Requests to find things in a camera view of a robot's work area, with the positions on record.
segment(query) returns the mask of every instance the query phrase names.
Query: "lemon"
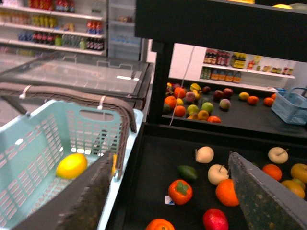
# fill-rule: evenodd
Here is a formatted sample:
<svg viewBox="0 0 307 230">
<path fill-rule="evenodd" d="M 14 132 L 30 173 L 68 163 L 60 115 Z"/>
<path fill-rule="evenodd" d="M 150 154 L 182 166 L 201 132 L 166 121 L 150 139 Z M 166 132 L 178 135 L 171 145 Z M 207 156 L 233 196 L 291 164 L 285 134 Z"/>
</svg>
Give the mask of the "lemon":
<svg viewBox="0 0 307 230">
<path fill-rule="evenodd" d="M 56 176 L 68 180 L 74 179 L 83 173 L 86 167 L 86 157 L 81 153 L 73 153 L 61 160 L 56 170 Z"/>
<path fill-rule="evenodd" d="M 285 4 L 277 4 L 277 5 L 273 5 L 273 7 L 283 8 L 283 9 L 293 9 L 291 6 L 285 5 Z"/>
<path fill-rule="evenodd" d="M 249 94 L 247 92 L 242 92 L 239 94 L 240 100 L 246 101 L 249 98 Z"/>
</svg>

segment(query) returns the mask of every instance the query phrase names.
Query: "basket handle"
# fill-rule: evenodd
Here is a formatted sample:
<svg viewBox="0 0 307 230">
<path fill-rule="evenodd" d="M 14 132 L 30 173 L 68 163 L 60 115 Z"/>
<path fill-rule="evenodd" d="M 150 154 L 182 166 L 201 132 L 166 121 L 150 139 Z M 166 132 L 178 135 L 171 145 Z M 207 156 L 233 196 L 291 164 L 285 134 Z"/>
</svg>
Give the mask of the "basket handle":
<svg viewBox="0 0 307 230">
<path fill-rule="evenodd" d="M 293 88 L 291 88 L 291 89 L 285 94 L 284 97 L 285 97 L 285 98 L 288 98 L 289 95 L 290 95 L 290 93 L 292 93 L 293 90 L 297 90 L 297 89 L 307 90 L 307 88 L 305 88 L 305 87 L 293 87 Z"/>
</svg>

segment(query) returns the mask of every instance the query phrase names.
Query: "cable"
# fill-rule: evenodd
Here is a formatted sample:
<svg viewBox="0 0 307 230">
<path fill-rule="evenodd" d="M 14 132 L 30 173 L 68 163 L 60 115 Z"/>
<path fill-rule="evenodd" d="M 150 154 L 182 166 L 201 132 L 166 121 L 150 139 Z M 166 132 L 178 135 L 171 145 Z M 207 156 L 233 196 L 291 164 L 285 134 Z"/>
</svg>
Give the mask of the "cable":
<svg viewBox="0 0 307 230">
<path fill-rule="evenodd" d="M 184 75 L 183 75 L 183 79 L 182 79 L 182 81 L 181 81 L 181 86 L 180 86 L 181 88 L 182 88 L 182 86 L 183 86 L 184 79 L 186 78 L 186 75 L 187 75 L 188 69 L 189 69 L 190 64 L 191 64 L 191 61 L 192 61 L 192 57 L 193 57 L 193 53 L 194 53 L 194 49 L 195 49 L 195 46 L 193 46 L 193 48 L 192 48 L 192 50 L 191 50 L 191 53 L 190 53 L 190 59 L 189 59 L 189 62 L 188 62 L 187 68 L 186 68 L 186 72 L 184 73 Z M 174 116 L 175 116 L 175 109 L 173 110 L 172 119 L 171 119 L 171 121 L 169 122 L 169 125 L 168 125 L 168 126 L 171 126 L 171 125 L 172 125 L 173 120 L 174 120 Z"/>
</svg>

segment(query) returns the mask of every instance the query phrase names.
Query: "freezer lid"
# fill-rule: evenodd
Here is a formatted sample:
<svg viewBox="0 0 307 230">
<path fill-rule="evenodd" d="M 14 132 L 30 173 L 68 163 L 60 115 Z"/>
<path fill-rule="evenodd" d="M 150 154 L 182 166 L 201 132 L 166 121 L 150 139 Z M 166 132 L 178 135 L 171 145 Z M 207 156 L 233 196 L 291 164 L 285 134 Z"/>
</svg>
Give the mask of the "freezer lid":
<svg viewBox="0 0 307 230">
<path fill-rule="evenodd" d="M 0 81 L 136 97 L 149 63 L 55 52 L 0 74 Z"/>
</svg>

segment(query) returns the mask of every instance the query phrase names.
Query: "avocado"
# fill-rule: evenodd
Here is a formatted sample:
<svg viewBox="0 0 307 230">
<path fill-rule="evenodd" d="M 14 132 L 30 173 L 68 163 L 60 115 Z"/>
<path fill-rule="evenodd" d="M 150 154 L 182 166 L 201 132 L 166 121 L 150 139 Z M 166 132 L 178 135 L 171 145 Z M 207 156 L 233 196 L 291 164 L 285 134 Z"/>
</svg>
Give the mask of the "avocado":
<svg viewBox="0 0 307 230">
<path fill-rule="evenodd" d="M 178 166 L 180 176 L 186 181 L 196 181 L 198 178 L 196 170 L 188 165 Z"/>
</svg>

